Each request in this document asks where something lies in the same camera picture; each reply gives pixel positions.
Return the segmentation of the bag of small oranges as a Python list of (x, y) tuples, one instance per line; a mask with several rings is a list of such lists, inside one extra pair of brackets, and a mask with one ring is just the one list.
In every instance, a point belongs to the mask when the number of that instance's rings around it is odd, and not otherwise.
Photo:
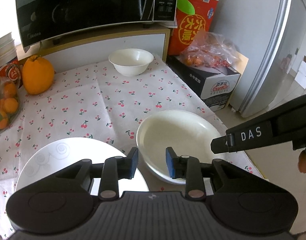
[(238, 62), (235, 45), (223, 35), (200, 29), (192, 43), (180, 53), (180, 60), (188, 67), (230, 67)]

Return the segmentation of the white gold trimmed cabinet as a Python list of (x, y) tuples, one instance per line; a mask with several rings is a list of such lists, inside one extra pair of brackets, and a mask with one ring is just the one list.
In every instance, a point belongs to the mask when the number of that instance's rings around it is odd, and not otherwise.
[(166, 59), (170, 29), (159, 24), (122, 24), (94, 30), (81, 31), (32, 45), (27, 52), (18, 45), (17, 56), (24, 64), (31, 55), (49, 60), (57, 73), (107, 61), (119, 49), (139, 48)]

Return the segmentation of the red gift box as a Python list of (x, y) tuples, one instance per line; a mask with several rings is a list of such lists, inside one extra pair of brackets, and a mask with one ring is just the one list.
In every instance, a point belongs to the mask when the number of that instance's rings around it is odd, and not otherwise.
[(209, 31), (219, 0), (190, 0), (194, 15), (176, 10), (176, 28), (171, 31), (168, 55), (179, 55), (193, 41), (200, 29)]

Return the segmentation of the cherry print tablecloth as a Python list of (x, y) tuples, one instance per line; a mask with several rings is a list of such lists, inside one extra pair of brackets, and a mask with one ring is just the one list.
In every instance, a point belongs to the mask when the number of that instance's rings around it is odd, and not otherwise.
[(63, 138), (91, 138), (122, 152), (136, 144), (136, 131), (153, 113), (182, 109), (209, 121), (221, 134), (226, 127), (201, 99), (155, 57), (134, 77), (117, 73), (107, 61), (56, 74), (52, 87), (31, 96), (20, 90), (21, 107), (9, 129), (0, 133), (0, 236), (12, 226), (5, 213), (20, 172), (43, 146)]

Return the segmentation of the large orange on table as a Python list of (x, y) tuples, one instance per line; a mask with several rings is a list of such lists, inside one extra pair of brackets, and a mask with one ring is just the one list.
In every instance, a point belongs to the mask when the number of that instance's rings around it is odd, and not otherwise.
[(55, 76), (53, 65), (47, 59), (33, 55), (22, 69), (23, 85), (30, 95), (37, 95), (50, 88)]

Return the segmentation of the black white cardboard box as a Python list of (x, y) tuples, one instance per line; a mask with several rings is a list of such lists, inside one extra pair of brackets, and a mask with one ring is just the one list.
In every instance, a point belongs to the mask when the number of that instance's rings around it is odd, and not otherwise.
[(187, 67), (178, 57), (168, 56), (167, 65), (212, 111), (224, 108), (230, 100), (249, 59), (238, 53), (239, 60), (221, 70)]

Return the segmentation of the stack of paper cups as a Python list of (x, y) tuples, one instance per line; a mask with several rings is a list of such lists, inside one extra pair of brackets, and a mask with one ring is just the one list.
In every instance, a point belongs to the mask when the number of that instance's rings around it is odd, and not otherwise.
[(8, 78), (18, 88), (22, 85), (20, 64), (11, 33), (0, 38), (0, 77)]

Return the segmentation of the black microwave oven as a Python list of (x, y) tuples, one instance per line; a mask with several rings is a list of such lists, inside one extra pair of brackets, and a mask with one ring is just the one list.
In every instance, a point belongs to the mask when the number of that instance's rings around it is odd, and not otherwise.
[(177, 0), (16, 0), (24, 51), (81, 30), (128, 23), (173, 22)]

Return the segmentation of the cream bowl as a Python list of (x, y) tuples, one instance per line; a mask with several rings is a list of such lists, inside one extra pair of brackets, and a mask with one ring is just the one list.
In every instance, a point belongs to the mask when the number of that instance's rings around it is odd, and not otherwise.
[(169, 176), (165, 150), (172, 147), (178, 156), (196, 157), (202, 163), (214, 158), (228, 160), (225, 153), (214, 154), (210, 143), (220, 137), (219, 131), (207, 120), (194, 113), (168, 110), (154, 113), (142, 121), (136, 134), (136, 143), (150, 172), (159, 180), (184, 185), (183, 179)]
[(126, 77), (142, 74), (153, 60), (152, 53), (137, 48), (120, 49), (109, 55), (109, 62)]

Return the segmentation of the glass jar of tangerines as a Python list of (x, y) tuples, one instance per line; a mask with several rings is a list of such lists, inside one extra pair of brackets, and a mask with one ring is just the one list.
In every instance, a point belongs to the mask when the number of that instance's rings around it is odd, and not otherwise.
[(0, 76), (0, 132), (10, 126), (17, 116), (19, 107), (17, 86), (7, 77)]

